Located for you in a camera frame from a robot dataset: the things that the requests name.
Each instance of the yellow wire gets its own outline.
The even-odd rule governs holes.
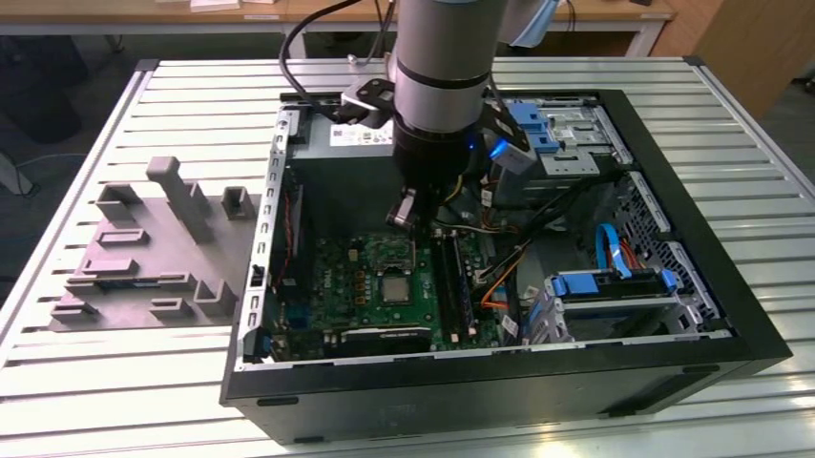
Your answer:
[[[459,195],[463,183],[464,183],[464,178],[461,177],[461,175],[459,175],[459,181],[456,182],[456,187],[453,188],[453,192],[449,193],[449,196],[447,196],[447,198],[441,202],[441,205],[444,205],[447,202],[449,202],[453,199],[453,197]]]

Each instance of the aluminum table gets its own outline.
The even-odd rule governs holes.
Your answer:
[[[140,64],[0,312],[0,456],[744,456],[815,450],[815,188],[704,67],[682,59],[500,59],[503,89],[622,89],[739,265],[794,358],[663,412],[283,448],[217,403],[229,327],[52,333],[111,181],[172,155],[204,192],[263,186],[275,61]],[[311,91],[341,91],[341,60],[293,61]],[[136,183],[141,195],[157,189]]]

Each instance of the blue latch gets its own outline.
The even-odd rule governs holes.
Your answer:
[[[532,150],[539,155],[554,155],[560,151],[560,142],[548,138],[548,134],[528,134]]]
[[[540,116],[538,105],[534,103],[509,103],[507,108],[509,109],[509,115],[528,133],[547,130],[548,120]]]
[[[598,294],[598,282],[592,274],[564,274],[560,278],[566,281],[570,294]]]
[[[507,108],[527,133],[535,153],[539,155],[558,153],[560,142],[548,135],[548,119],[546,116],[540,116],[538,105],[524,102],[511,103]]]
[[[560,277],[552,277],[551,287],[555,290],[556,297],[566,296],[566,293],[567,293],[566,282],[563,281]]]
[[[664,282],[664,287],[672,293],[674,291],[676,291],[676,288],[679,287],[679,284],[676,282],[676,276],[674,275],[674,272],[667,269],[662,269],[660,275],[662,275],[662,281]]]

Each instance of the wooden desk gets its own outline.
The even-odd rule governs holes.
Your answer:
[[[634,31],[627,55],[648,55],[662,26],[674,17],[664,0],[654,0],[651,7],[628,0],[574,2],[578,31]],[[155,0],[0,0],[0,35],[288,33],[305,15],[333,3],[336,0],[280,0],[275,5],[243,4],[239,10],[192,13],[185,3],[157,4]],[[550,30],[564,31],[568,20],[568,8],[562,5]],[[328,15],[307,31],[377,29],[373,1],[364,0]],[[292,57],[305,57],[301,35],[292,45]]]
[[[668,0],[679,12],[656,56],[698,55],[755,118],[815,53],[812,0]]]

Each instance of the cable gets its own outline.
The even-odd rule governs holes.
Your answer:
[[[433,222],[439,225],[439,226],[444,226],[448,227],[449,229],[461,229],[463,231],[472,231],[472,232],[477,232],[480,234],[500,234],[500,231],[492,231],[489,229],[481,229],[480,227],[475,227],[475,226],[465,226],[463,224],[449,224],[439,219],[433,219]]]
[[[526,250],[526,247],[532,242],[535,235],[542,229],[546,229],[547,224],[550,224],[552,221],[555,221],[563,216],[566,210],[575,203],[575,200],[580,196],[583,191],[586,191],[598,184],[615,181],[623,175],[624,172],[614,171],[598,177],[584,178],[578,183],[575,183],[563,193],[560,193],[552,200],[550,200],[535,212],[535,215],[526,223],[526,225],[520,228],[519,240],[512,252],[500,260],[497,264],[493,264],[484,270],[484,272],[481,272],[479,278],[483,279],[485,276],[491,275],[492,272],[495,272],[503,265],[507,265],[509,262],[512,262],[517,255],[523,254],[523,250]],[[560,202],[566,202],[562,206],[563,208],[547,214],[547,211],[554,210]]]
[[[379,31],[381,31],[381,29],[384,29],[384,21],[381,20],[381,8],[379,7],[379,0],[373,0],[373,5],[377,8]]]
[[[87,156],[88,155],[81,155],[79,153],[71,153],[71,154],[67,154],[67,155],[45,155],[45,156],[35,157],[33,159],[28,159],[28,160],[20,162],[19,164],[16,164],[16,167],[21,168],[21,167],[25,167],[27,165],[33,164],[35,162],[40,162],[41,160],[52,159],[52,158],[56,158],[56,157],[87,157]]]
[[[343,8],[349,7],[351,5],[359,3],[360,1],[361,0],[345,0],[344,2],[340,2],[336,5],[332,5],[327,8],[323,8],[319,11],[312,12],[305,17],[305,19],[300,21],[300,23],[292,29],[292,32],[287,35],[285,40],[283,41],[283,46],[280,46],[280,54],[277,55],[277,60],[280,61],[280,72],[283,73],[283,76],[285,76],[285,79],[289,82],[289,84],[292,85],[292,88],[295,88],[296,93],[303,98],[303,100],[305,100],[308,104],[313,107],[315,111],[320,115],[325,116],[328,120],[331,120],[331,122],[337,122],[339,119],[337,119],[336,114],[333,114],[320,104],[320,102],[317,102],[315,97],[309,95],[309,93],[305,91],[305,88],[303,88],[303,85],[296,81],[296,78],[292,75],[292,72],[289,72],[289,65],[287,63],[289,47],[292,45],[292,42],[295,41],[296,35],[303,31],[303,29],[305,29],[305,26],[308,26],[308,24],[315,22],[323,16],[327,16],[331,13],[341,10]]]
[[[608,248],[610,256],[604,253],[604,247]],[[632,276],[630,270],[630,262],[626,260],[626,250],[620,237],[616,232],[616,227],[610,222],[602,222],[595,231],[595,251],[598,252],[598,268],[606,269],[612,267],[623,279]]]
[[[453,199],[453,197],[459,195],[459,192],[461,191],[463,183],[464,183],[464,176],[459,175],[459,181],[456,181],[456,187],[453,188],[453,192],[449,193],[449,196],[447,196],[447,198],[441,202],[441,205],[448,203]]]
[[[484,302],[481,303],[481,308],[500,308],[500,309],[507,309],[509,308],[509,305],[507,305],[503,302]]]
[[[575,199],[579,197],[583,191],[588,190],[592,186],[596,186],[598,184],[603,184],[603,183],[615,181],[616,179],[619,179],[619,177],[623,176],[623,174],[624,172],[615,170],[598,177],[584,178],[578,183],[575,183],[563,193],[560,193],[552,200],[550,200],[538,209],[538,211],[530,218],[530,221],[526,223],[526,225],[520,229],[519,239],[526,240],[530,237],[532,237],[538,227],[546,226],[550,222],[560,218],[562,213],[566,211],[568,206],[575,202]],[[536,221],[536,219],[540,218],[544,215],[544,213],[550,209],[552,209],[562,201],[567,201],[567,205],[564,205],[566,208],[562,209],[559,213],[555,213],[550,215],[547,218],[542,218],[540,220]]]
[[[630,251],[626,249],[626,244],[620,241],[620,252],[623,254],[623,260],[626,261],[626,265],[628,268],[634,267],[632,256]]]
[[[492,207],[484,207],[484,211],[481,212],[481,227],[484,227],[484,229],[489,229],[491,231],[511,232],[512,234],[517,234],[520,232],[520,228],[515,224],[505,225],[505,230],[501,230],[500,226],[492,226],[491,211]]]
[[[507,267],[507,270],[504,270],[504,273],[500,274],[500,277],[497,277],[497,280],[495,281],[495,283],[492,284],[492,287],[487,291],[487,294],[481,298],[481,306],[484,306],[484,304],[487,304],[487,303],[497,303],[497,302],[489,302],[488,298],[492,295],[492,293],[495,292],[495,289],[497,289],[497,286],[503,283],[504,279],[509,275],[509,272],[512,272],[512,270],[519,266],[522,259],[523,259],[523,255],[520,255],[519,260],[516,260],[512,263],[512,265],[509,267]]]
[[[567,26],[566,26],[566,32],[563,33],[563,35],[560,37],[560,46],[564,45],[567,36],[570,35],[570,32],[575,32],[576,31],[576,10],[575,10],[575,4],[572,3],[572,0],[566,0],[566,4],[567,4],[567,6],[570,8],[570,22],[567,23]]]
[[[627,256],[630,257],[630,263],[631,263],[630,267],[636,268],[636,266],[639,266],[640,269],[644,269],[646,264],[636,257],[636,253],[632,250],[632,246],[628,245],[627,240],[622,241],[622,246],[623,246],[623,251],[627,253]]]
[[[379,8],[379,0],[373,0],[377,6],[377,16],[379,16],[379,33],[377,37],[373,41],[373,46],[371,46],[371,50],[368,51],[368,56],[363,61],[353,61],[353,65],[357,67],[364,67],[371,63],[373,56],[379,53],[379,48],[381,48],[384,44],[384,36],[391,29],[391,23],[393,22],[393,12],[396,11],[396,0],[389,0],[389,4],[387,6],[387,11],[384,12],[384,21],[381,21],[381,9]]]
[[[566,0],[566,4],[570,6],[570,25],[572,26],[572,31],[576,31],[575,4],[572,3],[572,0]]]
[[[497,91],[497,85],[495,84],[495,78],[492,77],[492,70],[487,75],[487,84],[489,84],[489,90],[492,92],[492,98],[495,99],[495,104],[497,105],[497,110],[503,113],[509,113],[509,109],[507,108],[507,103],[504,102],[504,98],[500,96],[500,92]]]

